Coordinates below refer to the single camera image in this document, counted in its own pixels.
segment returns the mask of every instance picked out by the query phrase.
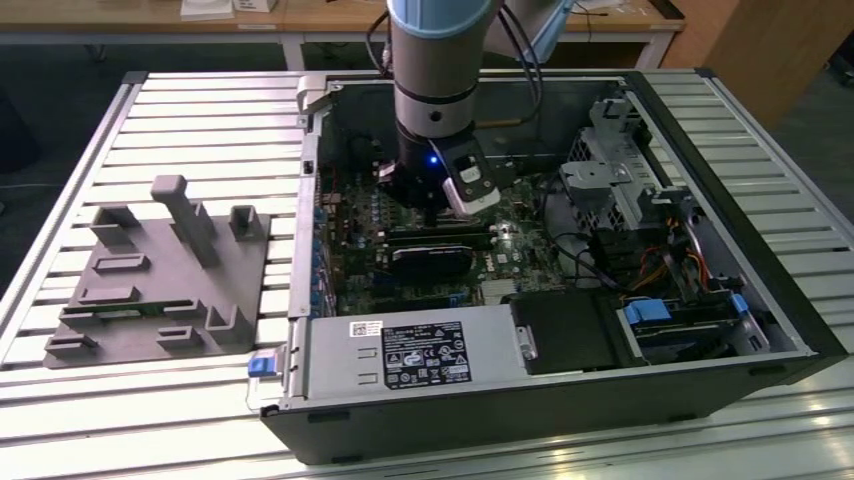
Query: table leg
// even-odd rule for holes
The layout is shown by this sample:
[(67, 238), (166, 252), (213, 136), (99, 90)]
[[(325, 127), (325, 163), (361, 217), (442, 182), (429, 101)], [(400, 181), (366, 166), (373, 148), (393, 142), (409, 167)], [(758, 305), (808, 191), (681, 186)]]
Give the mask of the table leg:
[(303, 58), (303, 34), (285, 33), (282, 34), (282, 50), (285, 52), (285, 61), (289, 70), (306, 70), (306, 59)]
[(637, 69), (649, 70), (661, 66), (673, 36), (674, 32), (658, 32), (653, 35), (653, 39), (644, 47), (638, 57)]

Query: black plastic cover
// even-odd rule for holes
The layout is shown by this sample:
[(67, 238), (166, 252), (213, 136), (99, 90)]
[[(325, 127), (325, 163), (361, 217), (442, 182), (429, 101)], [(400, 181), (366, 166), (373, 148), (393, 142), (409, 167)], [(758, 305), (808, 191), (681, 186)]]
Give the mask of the black plastic cover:
[(644, 365), (632, 353), (610, 298), (581, 291), (512, 297), (514, 321), (530, 328), (537, 346), (537, 358), (526, 360), (532, 375)]

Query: wooden table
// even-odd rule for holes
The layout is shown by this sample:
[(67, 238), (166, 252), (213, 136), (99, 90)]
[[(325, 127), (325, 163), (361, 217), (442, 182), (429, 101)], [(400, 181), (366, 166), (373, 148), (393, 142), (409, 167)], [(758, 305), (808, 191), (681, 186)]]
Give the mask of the wooden table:
[(203, 22), (183, 22), (181, 9), (181, 0), (0, 0), (0, 44), (282, 43), (286, 0)]
[[(305, 70), (302, 45), (362, 42), (385, 0), (279, 0), (271, 13), (182, 22), (181, 0), (0, 0), (0, 44), (278, 43), (291, 70)], [(654, 68), (685, 22), (648, 0), (570, 17), (561, 42), (644, 44), (640, 68)], [(378, 32), (382, 41), (385, 32)]]
[[(365, 32), (386, 8), (385, 0), (289, 0), (283, 23), (283, 47), (289, 68), (305, 70), (302, 45), (321, 42), (363, 42)], [(642, 43), (637, 68), (657, 68), (684, 20), (666, 19), (649, 0), (626, 0), (617, 8), (572, 15), (560, 42)], [(386, 38), (381, 27), (375, 38)]]

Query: wooden cabinet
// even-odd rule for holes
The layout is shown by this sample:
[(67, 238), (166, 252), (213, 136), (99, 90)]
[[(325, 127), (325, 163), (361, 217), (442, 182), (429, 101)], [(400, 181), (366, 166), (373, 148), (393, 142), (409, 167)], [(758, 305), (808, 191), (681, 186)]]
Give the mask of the wooden cabinet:
[(854, 0), (672, 0), (686, 16), (664, 68), (712, 68), (774, 127), (854, 29)]

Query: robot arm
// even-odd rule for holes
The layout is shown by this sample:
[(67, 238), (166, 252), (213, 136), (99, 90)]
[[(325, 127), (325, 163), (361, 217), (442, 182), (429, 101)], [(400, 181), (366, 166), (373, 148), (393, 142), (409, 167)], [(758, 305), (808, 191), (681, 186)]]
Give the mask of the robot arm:
[(564, 31), (572, 4), (389, 0), (400, 158), (381, 178), (402, 203), (429, 214), (452, 206), (458, 215), (498, 203), (500, 183), (473, 135), (484, 51), (518, 57), (505, 26), (496, 21), (500, 12), (512, 9), (526, 30), (517, 28), (517, 36), (534, 38), (526, 60), (542, 61)]

